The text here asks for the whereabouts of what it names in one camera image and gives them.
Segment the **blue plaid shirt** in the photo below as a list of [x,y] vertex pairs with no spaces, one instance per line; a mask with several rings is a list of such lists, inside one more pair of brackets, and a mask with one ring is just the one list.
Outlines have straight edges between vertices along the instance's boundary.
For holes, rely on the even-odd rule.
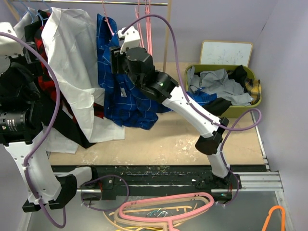
[[[109,17],[111,27],[118,31],[114,19]],[[110,51],[119,46],[117,34],[111,35],[105,17],[97,15],[98,83],[104,89],[104,116],[118,126],[150,130],[158,120],[158,113],[167,113],[169,108],[147,98],[127,75],[112,74]]]

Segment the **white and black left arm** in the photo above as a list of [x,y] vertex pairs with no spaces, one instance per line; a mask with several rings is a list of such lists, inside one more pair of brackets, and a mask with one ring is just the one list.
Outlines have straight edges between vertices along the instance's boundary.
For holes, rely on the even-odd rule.
[[64,208],[85,185],[99,184],[89,166],[55,174],[49,162],[45,139],[59,110],[59,102],[46,99],[38,85],[42,64],[33,43],[17,37],[12,25],[0,25],[0,142],[14,159],[28,187],[24,212]]

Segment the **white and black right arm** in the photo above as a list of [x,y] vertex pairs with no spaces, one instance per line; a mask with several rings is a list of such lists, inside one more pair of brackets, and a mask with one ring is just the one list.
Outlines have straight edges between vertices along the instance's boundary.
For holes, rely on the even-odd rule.
[[111,71],[126,74],[128,82],[144,96],[175,111],[200,133],[196,149],[205,154],[211,164],[214,183],[226,188],[231,183],[229,164],[221,150],[227,118],[219,118],[186,94],[169,74],[156,70],[152,56],[141,47],[121,52],[120,47],[110,48]]

